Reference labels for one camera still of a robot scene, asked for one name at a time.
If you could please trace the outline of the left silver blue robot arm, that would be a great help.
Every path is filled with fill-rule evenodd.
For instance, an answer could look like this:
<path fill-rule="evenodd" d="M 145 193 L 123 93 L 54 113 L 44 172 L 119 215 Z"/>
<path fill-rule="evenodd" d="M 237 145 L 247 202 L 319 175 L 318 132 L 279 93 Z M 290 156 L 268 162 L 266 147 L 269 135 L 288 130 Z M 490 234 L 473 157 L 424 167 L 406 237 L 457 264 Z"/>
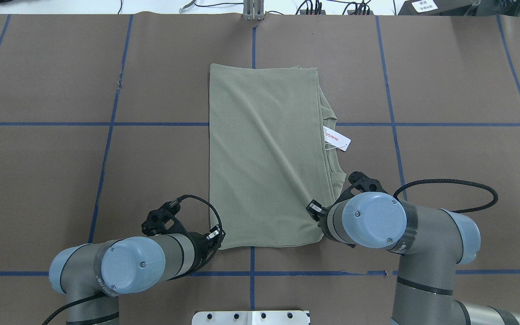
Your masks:
<path fill-rule="evenodd" d="M 216 225 L 207 234 L 178 230 L 64 249 L 51 262 L 49 280 L 66 304 L 44 324 L 67 311 L 68 325 L 117 325 L 119 296 L 193 274 L 211 260 L 224 236 Z"/>

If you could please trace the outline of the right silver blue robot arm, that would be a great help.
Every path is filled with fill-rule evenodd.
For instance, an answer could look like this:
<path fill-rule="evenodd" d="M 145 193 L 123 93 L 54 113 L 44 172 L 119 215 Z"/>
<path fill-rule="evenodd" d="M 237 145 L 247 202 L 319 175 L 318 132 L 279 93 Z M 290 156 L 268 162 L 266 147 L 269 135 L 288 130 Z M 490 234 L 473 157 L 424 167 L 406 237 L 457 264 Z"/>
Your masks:
<path fill-rule="evenodd" d="M 393 325 L 520 325 L 519 313 L 454 298 L 457 267 L 471 263 L 481 247 L 468 216 L 379 192 L 331 206 L 311 201 L 306 210 L 331 241 L 399 255 Z"/>

